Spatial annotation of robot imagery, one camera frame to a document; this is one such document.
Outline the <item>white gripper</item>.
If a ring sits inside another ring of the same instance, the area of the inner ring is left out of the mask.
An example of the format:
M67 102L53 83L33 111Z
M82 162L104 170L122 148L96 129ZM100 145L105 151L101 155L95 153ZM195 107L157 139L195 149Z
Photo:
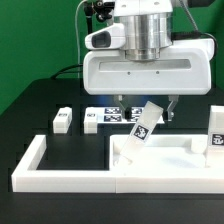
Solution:
M122 24L101 29L85 37L89 52L83 61L86 91L115 95L114 102L124 119L131 118L125 95L169 95L163 119L171 121L178 95L204 95L211 89L212 39L175 40L160 50L157 59L148 61L127 59L124 44Z

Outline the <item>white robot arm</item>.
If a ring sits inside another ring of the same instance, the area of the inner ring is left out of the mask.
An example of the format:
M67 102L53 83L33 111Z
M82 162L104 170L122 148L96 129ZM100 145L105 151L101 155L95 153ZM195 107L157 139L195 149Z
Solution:
M86 36L85 90L112 95L123 115L131 111L126 95L166 95L170 121L181 95L204 95L211 89L210 61L215 38L197 28L172 30L172 12L208 7L215 0L100 0L93 5L109 25Z

